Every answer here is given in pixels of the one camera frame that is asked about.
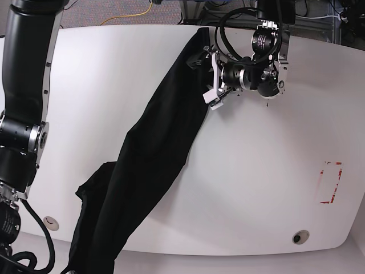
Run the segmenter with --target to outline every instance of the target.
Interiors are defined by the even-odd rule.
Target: black garment
[[[210,67],[192,70],[186,62],[209,45],[209,29],[199,29],[128,132],[118,161],[77,191],[82,212],[63,273],[112,274],[128,237],[178,176],[208,110],[202,95]]]

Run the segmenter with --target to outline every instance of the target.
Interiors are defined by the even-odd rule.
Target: white tabletop
[[[41,218],[59,222],[54,239],[71,241],[81,207],[75,191],[117,159],[127,131],[197,29],[60,31],[50,134],[29,198]],[[227,36],[242,56],[252,54],[252,31],[227,29]],[[125,249],[255,255],[344,242],[365,192],[365,53],[292,37],[289,62],[286,92],[269,106],[246,91],[209,112],[185,168]],[[321,204],[331,201],[337,183],[333,203]],[[23,208],[21,215],[23,232],[42,235]],[[308,241],[293,244],[304,229]]]

